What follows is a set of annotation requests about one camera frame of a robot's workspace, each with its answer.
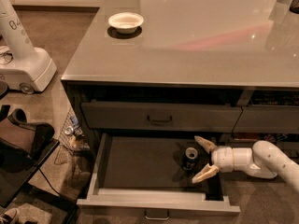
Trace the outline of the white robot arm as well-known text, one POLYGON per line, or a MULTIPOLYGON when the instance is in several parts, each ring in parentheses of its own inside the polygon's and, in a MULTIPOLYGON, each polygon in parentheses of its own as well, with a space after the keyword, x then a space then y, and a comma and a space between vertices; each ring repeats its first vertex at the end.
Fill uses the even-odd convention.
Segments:
POLYGON ((241 171, 264 179, 272 179, 278 175, 299 192, 299 165, 274 144, 257 141, 253 147, 228 147, 216 146, 201 136, 195 136, 194 139, 211 155, 211 163, 192 178, 193 184, 209 179, 217 173, 241 171))

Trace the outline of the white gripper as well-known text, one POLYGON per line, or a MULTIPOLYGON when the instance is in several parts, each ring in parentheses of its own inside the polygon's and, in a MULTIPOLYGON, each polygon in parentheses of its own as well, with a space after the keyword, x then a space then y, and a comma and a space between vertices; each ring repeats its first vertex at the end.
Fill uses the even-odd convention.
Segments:
POLYGON ((196 135, 194 140, 206 151, 211 154, 213 165, 207 164, 193 178, 193 184, 200 183, 216 175, 219 170, 222 173, 232 171, 242 171, 246 173, 253 164, 252 150, 247 147, 217 147, 212 141, 196 135))

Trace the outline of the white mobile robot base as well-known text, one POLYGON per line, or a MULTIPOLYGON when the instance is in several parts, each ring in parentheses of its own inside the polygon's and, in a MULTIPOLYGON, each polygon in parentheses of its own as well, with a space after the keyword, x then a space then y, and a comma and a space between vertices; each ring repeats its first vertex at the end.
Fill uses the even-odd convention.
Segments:
POLYGON ((42 48, 35 48, 9 0, 0 0, 1 47, 0 75, 11 90, 26 94, 44 91, 57 67, 42 48))

